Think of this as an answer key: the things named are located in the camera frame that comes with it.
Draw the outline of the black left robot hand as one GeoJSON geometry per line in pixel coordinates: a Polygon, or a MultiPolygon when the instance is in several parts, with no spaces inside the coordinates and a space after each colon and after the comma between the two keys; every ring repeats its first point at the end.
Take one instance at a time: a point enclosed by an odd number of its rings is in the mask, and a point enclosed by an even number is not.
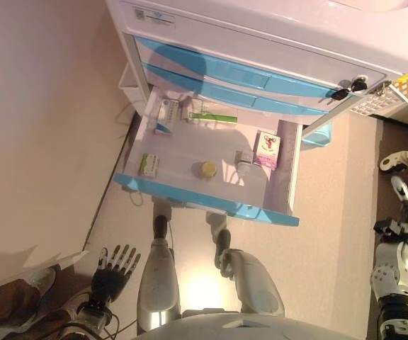
{"type": "Polygon", "coordinates": [[[135,247],[117,245],[109,254],[106,247],[99,254],[97,269],[91,279],[90,301],[99,308],[115,302],[132,277],[141,254],[135,247]]]}

